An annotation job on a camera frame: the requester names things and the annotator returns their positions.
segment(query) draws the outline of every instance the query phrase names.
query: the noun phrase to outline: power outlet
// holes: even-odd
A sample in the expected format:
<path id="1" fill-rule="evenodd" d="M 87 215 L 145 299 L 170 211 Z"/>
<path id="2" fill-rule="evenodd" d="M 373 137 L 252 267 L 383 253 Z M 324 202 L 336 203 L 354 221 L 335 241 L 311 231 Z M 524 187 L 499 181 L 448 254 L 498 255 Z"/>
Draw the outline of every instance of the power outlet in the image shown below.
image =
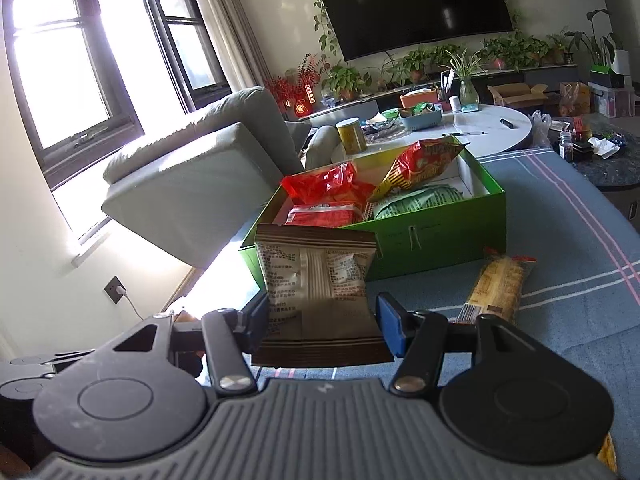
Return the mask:
<path id="1" fill-rule="evenodd" d="M 118 277 L 114 276 L 111 279 L 111 281 L 109 283 L 107 283 L 107 285 L 104 287 L 104 291 L 111 298 L 111 301 L 113 301 L 113 303 L 118 303 L 120 301 L 120 298 L 122 297 L 122 294 L 120 294 L 119 292 L 116 291 L 116 288 L 118 286 L 121 286 L 122 288 L 124 288 L 124 285 L 118 279 Z"/>

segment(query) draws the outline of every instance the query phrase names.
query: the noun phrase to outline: orange container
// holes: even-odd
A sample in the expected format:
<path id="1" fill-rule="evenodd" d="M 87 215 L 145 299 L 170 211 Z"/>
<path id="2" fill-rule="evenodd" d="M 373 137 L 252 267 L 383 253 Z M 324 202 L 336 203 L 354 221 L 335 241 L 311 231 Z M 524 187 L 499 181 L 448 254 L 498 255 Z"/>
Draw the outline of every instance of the orange container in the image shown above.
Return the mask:
<path id="1" fill-rule="evenodd" d="M 438 91 L 417 91 L 410 94 L 401 95 L 400 102 L 402 103 L 402 107 L 404 108 L 413 108 L 414 106 L 422 103 L 436 104 L 438 102 Z"/>

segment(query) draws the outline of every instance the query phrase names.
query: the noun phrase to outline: green box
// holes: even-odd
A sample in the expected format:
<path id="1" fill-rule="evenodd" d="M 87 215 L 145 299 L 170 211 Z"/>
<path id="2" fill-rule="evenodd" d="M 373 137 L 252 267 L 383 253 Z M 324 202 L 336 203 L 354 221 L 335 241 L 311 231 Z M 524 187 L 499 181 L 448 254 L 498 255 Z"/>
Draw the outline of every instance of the green box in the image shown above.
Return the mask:
<path id="1" fill-rule="evenodd" d="M 457 142 L 453 137 L 448 139 Z M 358 178 L 377 185 L 405 149 L 404 146 L 356 158 L 352 162 Z M 464 149 L 432 182 L 437 181 L 457 187 L 462 184 L 466 193 L 462 187 L 459 189 L 472 198 L 343 228 L 376 234 L 378 254 L 367 281 L 479 260 L 487 247 L 506 251 L 505 192 L 473 155 Z M 264 280 L 254 245 L 256 226 L 284 223 L 291 205 L 287 192 L 279 187 L 240 246 L 245 263 L 262 288 Z"/>

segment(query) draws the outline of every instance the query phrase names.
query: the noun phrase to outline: television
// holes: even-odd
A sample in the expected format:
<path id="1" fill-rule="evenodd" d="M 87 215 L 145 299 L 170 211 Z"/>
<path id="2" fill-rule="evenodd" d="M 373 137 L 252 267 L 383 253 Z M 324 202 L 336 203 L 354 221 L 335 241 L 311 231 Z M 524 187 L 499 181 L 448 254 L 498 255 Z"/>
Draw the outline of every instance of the television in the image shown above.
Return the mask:
<path id="1" fill-rule="evenodd" d="M 345 60 L 513 30 L 504 0 L 324 0 Z"/>

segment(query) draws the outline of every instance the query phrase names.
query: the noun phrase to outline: white wall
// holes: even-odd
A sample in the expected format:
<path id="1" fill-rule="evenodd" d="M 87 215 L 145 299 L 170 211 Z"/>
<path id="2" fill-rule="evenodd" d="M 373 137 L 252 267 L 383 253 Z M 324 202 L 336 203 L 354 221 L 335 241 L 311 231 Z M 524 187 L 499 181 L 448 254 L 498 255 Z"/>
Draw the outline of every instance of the white wall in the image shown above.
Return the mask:
<path id="1" fill-rule="evenodd" d="M 303 56 L 319 51 L 314 31 L 313 0 L 241 0 L 264 57 L 273 74 L 284 73 L 297 66 Z M 570 30 L 586 30 L 586 13 L 605 7 L 604 0 L 509 0 L 524 16 L 523 28 L 529 34 L 544 38 L 559 32 L 565 25 Z M 610 31 L 606 18 L 603 34 Z M 470 46 L 479 47 L 482 37 L 468 38 Z M 355 61 L 358 67 L 376 66 L 384 55 L 368 56 Z"/>
<path id="2" fill-rule="evenodd" d="M 190 267 L 115 222 L 71 265 L 78 242 L 31 150 L 1 37 L 0 118 L 0 356 L 92 348 L 134 325 L 126 300 L 114 305 L 102 290 L 114 275 L 142 316 L 160 310 Z"/>
<path id="3" fill-rule="evenodd" d="M 640 0 L 606 0 L 613 31 L 629 51 L 631 75 L 640 81 Z"/>

